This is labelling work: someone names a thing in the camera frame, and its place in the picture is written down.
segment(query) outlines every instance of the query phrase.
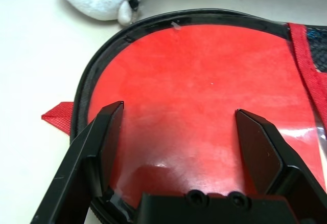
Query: red panel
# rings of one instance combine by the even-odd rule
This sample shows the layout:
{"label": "red panel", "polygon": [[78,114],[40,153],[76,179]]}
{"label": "red panel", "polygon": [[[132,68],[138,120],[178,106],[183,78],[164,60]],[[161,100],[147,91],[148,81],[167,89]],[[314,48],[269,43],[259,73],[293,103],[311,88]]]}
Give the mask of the red panel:
{"label": "red panel", "polygon": [[324,186],[314,115],[282,38],[214,25],[152,33],[105,69],[89,121],[118,100],[126,106],[110,185],[134,207],[143,191],[253,192],[237,108],[273,122]]}

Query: red strap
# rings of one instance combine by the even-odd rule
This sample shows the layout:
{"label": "red strap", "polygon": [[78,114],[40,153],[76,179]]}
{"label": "red strap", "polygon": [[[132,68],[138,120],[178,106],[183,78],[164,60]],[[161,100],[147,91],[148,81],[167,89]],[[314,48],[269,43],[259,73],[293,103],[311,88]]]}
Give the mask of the red strap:
{"label": "red strap", "polygon": [[327,129],[327,92],[320,73],[312,61],[307,40],[307,28],[303,25],[289,23],[295,51],[295,62],[303,78],[304,86],[314,102],[321,117],[325,131]]}
{"label": "red strap", "polygon": [[61,102],[46,114],[42,115],[41,118],[70,135],[73,106],[73,102]]}

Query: black eye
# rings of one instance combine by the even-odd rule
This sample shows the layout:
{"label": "black eye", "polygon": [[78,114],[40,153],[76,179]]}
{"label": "black eye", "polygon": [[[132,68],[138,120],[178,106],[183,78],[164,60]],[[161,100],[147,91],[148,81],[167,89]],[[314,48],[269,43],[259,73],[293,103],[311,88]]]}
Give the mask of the black eye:
{"label": "black eye", "polygon": [[129,0],[128,3],[134,11],[136,11],[138,9],[138,6],[139,6],[138,0]]}

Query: red fabric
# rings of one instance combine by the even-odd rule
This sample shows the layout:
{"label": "red fabric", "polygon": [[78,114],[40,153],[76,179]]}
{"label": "red fabric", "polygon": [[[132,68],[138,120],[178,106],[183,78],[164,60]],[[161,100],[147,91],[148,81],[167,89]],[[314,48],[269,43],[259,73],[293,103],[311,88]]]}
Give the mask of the red fabric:
{"label": "red fabric", "polygon": [[295,61],[303,78],[305,87],[313,100],[327,131],[327,91],[326,75],[317,72],[307,40],[307,28],[303,25],[289,24],[295,50]]}
{"label": "red fabric", "polygon": [[73,102],[61,102],[59,105],[42,115],[41,118],[70,135],[73,106]]}
{"label": "red fabric", "polygon": [[289,42],[232,26],[185,26],[138,39],[100,76],[88,121],[125,101],[110,186],[136,207],[142,192],[253,193],[234,112],[273,122],[324,187],[310,99]]}

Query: red bag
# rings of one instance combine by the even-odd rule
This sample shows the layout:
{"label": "red bag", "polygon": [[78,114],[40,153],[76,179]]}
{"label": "red bag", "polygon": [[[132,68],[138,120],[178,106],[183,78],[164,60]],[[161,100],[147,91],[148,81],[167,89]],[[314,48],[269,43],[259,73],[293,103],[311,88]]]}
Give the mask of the red bag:
{"label": "red bag", "polygon": [[[125,101],[109,186],[120,199],[110,201],[127,217],[142,192],[254,193],[241,161],[237,108],[274,123],[325,187],[318,143],[326,146],[326,31],[221,10],[140,21],[86,68],[71,138],[103,106]],[[68,132],[71,104],[56,112],[42,118]],[[101,218],[104,202],[92,202]]]}

